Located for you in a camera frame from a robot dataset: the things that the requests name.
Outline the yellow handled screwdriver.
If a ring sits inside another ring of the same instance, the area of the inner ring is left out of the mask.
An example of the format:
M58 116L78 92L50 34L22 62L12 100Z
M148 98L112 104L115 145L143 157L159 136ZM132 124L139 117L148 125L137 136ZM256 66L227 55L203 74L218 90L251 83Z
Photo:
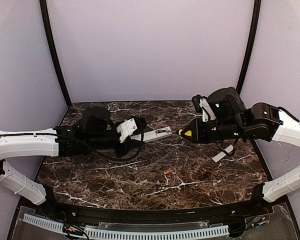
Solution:
M176 130L175 133L179 136L186 136L186 137L192 137L192 131L191 130L183 130L183 129L179 129Z

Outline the white battery cover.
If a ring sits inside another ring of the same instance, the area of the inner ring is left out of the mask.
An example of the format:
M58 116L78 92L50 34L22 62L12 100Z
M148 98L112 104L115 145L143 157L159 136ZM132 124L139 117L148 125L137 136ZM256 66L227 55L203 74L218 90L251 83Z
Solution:
M224 149L224 151L227 153L227 154L230 154L232 152L232 150L234 149L234 146L233 145L229 145L228 147L226 147ZM221 159L223 159L224 157L226 157L227 155L221 151L219 152L217 155L215 155L212 160L217 163L218 161L220 161Z

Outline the white remote control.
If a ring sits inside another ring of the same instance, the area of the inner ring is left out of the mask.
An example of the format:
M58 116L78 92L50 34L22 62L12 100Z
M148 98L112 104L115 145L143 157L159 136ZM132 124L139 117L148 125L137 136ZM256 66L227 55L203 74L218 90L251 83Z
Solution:
M152 131L148 131L148 132L144 133L142 142L143 143L153 142L156 140L160 140L160 139L169 137L172 134L173 134L173 131L171 130L171 128L169 126L160 128L160 129L156 129L156 130L152 130Z

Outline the orange battery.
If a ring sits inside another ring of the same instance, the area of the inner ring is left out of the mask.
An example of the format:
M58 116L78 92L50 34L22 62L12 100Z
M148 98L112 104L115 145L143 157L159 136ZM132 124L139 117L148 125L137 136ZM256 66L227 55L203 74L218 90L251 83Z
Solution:
M165 171L164 174L165 174L165 175L168 175L168 174L171 174L171 173L173 173L173 172L174 172L174 170L169 170L169 171Z

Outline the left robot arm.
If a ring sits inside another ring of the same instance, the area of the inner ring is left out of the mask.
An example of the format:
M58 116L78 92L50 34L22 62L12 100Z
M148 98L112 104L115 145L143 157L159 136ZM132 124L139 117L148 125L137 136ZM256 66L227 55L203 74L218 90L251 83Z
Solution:
M37 206L53 204L55 196L50 187L30 180L7 159L73 157L94 152L108 160L130 161L142 149L146 125L146 120L137 116L113 122L109 110L95 106L86 108L73 125L25 132L0 130L0 184Z

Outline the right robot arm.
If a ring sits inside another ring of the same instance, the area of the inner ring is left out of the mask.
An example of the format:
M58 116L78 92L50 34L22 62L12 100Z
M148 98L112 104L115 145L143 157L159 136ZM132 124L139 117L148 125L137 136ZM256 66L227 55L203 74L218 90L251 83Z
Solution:
M192 97L195 118L178 135L193 144L217 144L225 155L230 156L239 139L275 141L300 148L300 119L283 107L259 102L246 108L234 87L216 90L208 97ZM235 140L233 149L227 152L218 144ZM260 183L252 191L252 200L272 203L280 197L300 188L300 165L272 181Z

